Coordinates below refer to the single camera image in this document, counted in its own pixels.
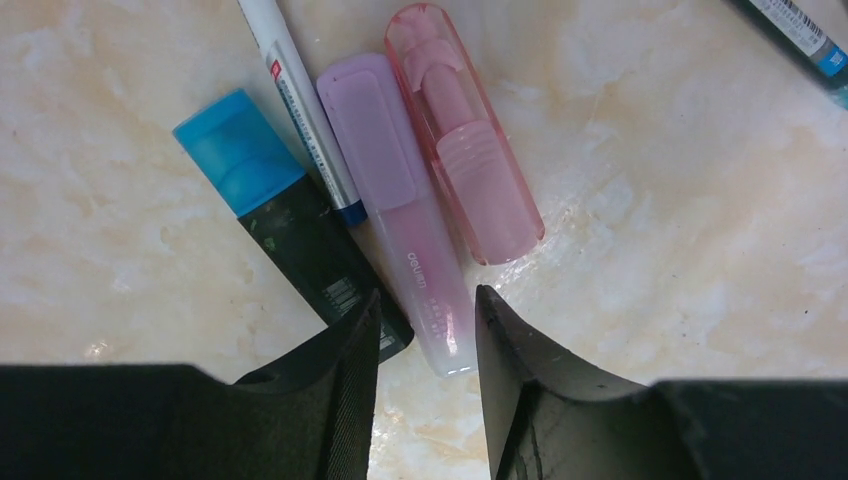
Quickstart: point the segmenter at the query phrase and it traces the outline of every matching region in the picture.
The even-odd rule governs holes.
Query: red logo on pen
[[[274,80],[280,76],[280,72],[283,71],[283,68],[280,67],[280,62],[274,60],[274,63],[271,65],[271,76],[274,77]]]

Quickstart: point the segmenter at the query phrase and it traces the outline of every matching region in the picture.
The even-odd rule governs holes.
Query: black highlighter body
[[[376,288],[383,318],[380,361],[412,341],[403,311],[309,176],[239,222],[327,325]]]

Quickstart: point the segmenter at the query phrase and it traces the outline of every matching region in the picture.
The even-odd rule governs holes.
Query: barcode
[[[383,326],[380,325],[380,350],[390,346],[395,343],[395,339],[386,335],[386,331],[383,329]]]
[[[798,8],[797,5],[792,3],[791,0],[780,0],[780,3],[782,3],[786,8],[788,8],[790,12],[801,18],[801,20],[804,22],[804,25],[806,25],[810,30],[812,30],[817,37],[821,38],[821,36],[824,35],[824,31],[819,28],[818,25],[816,25],[816,22],[814,22],[810,17],[808,17],[806,13],[801,11],[801,9]]]
[[[350,311],[360,300],[360,296],[356,292],[353,282],[347,277],[324,289],[324,295],[327,297],[327,300],[336,306],[342,315]]]

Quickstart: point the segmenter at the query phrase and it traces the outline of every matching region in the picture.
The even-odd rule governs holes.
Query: white label on pen
[[[827,35],[790,0],[750,0],[805,55],[812,57]]]
[[[280,92],[280,96],[283,97],[283,102],[286,104],[286,108],[292,118],[295,130],[297,130],[297,134],[300,136],[300,140],[306,146],[310,158],[312,158],[312,161],[318,167],[321,177],[324,178],[330,198],[333,199],[336,207],[346,207],[348,203],[345,202],[344,196],[338,190],[336,182],[333,179],[333,174],[327,166],[327,159],[324,157],[324,152],[304,115],[303,106],[298,101],[296,92],[292,91],[292,85],[288,81],[287,75],[284,75],[285,70],[280,63],[280,59],[274,58],[273,52],[268,57],[268,68],[271,71],[271,76],[274,78],[274,83],[277,85],[277,90]]]
[[[348,277],[325,288],[324,297],[336,307],[340,316],[344,316],[362,299]]]

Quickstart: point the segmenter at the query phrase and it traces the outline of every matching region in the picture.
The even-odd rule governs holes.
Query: black marker
[[[380,291],[380,360],[412,329],[327,200],[244,90],[174,129],[239,222],[328,325]]]

